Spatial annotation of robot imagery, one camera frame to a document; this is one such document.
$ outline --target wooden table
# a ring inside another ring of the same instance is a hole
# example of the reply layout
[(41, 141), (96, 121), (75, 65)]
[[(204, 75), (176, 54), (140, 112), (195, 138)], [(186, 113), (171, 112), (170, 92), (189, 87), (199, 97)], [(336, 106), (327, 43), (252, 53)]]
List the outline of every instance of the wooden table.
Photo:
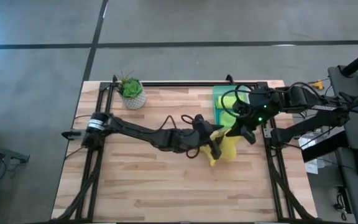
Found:
[[(84, 82), (76, 116), (94, 112), (99, 83)], [(283, 86), (283, 81), (268, 81), (268, 85)], [(145, 87), (145, 92), (145, 106), (134, 111), (125, 109), (115, 92), (111, 112), (152, 129), (157, 129), (168, 114), (174, 117), (179, 128), (190, 127), (180, 119), (182, 114), (200, 113), (214, 122), (211, 87)], [(275, 119), (278, 127), (293, 124), (289, 114), (280, 114)], [(88, 120), (88, 117), (77, 119), (73, 128), (85, 129)], [(172, 127), (170, 122), (165, 126)], [(215, 167), (208, 165), (202, 153), (188, 159), (184, 154), (161, 152), (138, 139), (110, 135), (104, 148), (94, 221), (276, 221), (263, 137), (260, 130), (255, 135), (254, 145), (245, 139), (237, 143), (236, 160), (219, 161)], [(78, 149), (80, 144), (80, 140), (70, 142), (67, 153)], [(85, 157), (83, 150), (65, 161), (52, 218), (58, 217), (78, 193)], [(301, 152), (287, 148), (283, 150), (283, 157), (291, 190), (316, 217)], [(284, 205), (282, 192), (280, 197)]]

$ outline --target desk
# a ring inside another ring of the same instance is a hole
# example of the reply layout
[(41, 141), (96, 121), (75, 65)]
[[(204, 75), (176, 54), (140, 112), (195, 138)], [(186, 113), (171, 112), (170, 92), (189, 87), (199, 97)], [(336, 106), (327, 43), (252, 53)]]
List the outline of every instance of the desk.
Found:
[[(338, 68), (329, 68), (329, 78), (333, 86), (335, 95), (339, 95), (339, 92), (358, 96), (358, 78), (346, 78), (339, 73)], [(358, 149), (358, 114), (350, 113), (350, 120), (345, 124), (346, 138), (350, 147)], [(340, 147), (336, 151), (338, 163), (353, 167), (355, 166), (354, 152), (352, 149)], [(343, 178), (347, 191), (349, 192), (352, 209), (358, 223), (358, 175), (355, 170), (342, 167)]]
[[(84, 82), (76, 116), (92, 114), (100, 82)], [(268, 81), (270, 87), (283, 81)], [(201, 113), (214, 121), (211, 86), (145, 87), (147, 102), (139, 110), (123, 107), (115, 92), (114, 115), (149, 128), (158, 128), (168, 114), (178, 128), (188, 128), (180, 115)], [(85, 129), (89, 118), (79, 118), (73, 127)], [(292, 125), (292, 116), (276, 116), (279, 127)], [(169, 122), (166, 128), (172, 128)], [(161, 152), (138, 139), (112, 134), (104, 146), (101, 176), (96, 196), (94, 221), (100, 222), (253, 222), (276, 221), (275, 207), (260, 130), (257, 142), (245, 139), (237, 144), (237, 159), (219, 161), (209, 167), (200, 153), (195, 159), (184, 154)], [(67, 153), (80, 147), (71, 141)], [(86, 151), (72, 155), (63, 166), (52, 218), (58, 217), (77, 194)], [(283, 151), (290, 187), (307, 211), (316, 216), (313, 197), (301, 152)]]

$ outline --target succulent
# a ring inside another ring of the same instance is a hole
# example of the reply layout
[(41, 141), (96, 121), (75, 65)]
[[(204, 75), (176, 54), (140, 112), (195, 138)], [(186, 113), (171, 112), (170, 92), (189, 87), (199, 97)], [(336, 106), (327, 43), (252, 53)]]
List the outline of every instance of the succulent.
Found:
[(140, 84), (138, 79), (128, 78), (128, 76), (133, 72), (134, 71), (126, 73), (121, 71), (121, 75), (114, 74), (121, 81), (121, 83), (118, 85), (118, 92), (123, 97), (134, 98), (137, 97), (143, 91), (142, 85)]

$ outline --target white pot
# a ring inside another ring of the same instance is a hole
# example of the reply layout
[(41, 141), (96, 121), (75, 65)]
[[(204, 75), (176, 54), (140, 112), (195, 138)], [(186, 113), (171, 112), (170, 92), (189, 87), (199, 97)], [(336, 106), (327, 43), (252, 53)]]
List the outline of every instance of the white pot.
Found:
[(123, 97), (121, 94), (119, 94), (119, 96), (121, 97), (124, 106), (131, 110), (139, 109), (146, 103), (146, 93), (144, 90), (134, 98)]

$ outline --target concrete floor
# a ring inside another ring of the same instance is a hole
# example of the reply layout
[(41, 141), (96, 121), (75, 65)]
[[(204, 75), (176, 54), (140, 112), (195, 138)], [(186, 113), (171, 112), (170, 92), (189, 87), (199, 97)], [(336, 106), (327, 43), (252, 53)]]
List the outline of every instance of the concrete floor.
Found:
[[(90, 44), (102, 0), (0, 0), (0, 44)], [(358, 40), (358, 0), (109, 0), (99, 43)], [(2, 181), (0, 223), (50, 218), (89, 49), (0, 50), (0, 146), (31, 155)], [(312, 81), (358, 45), (98, 49), (90, 80)], [(319, 216), (340, 221), (313, 187)]]

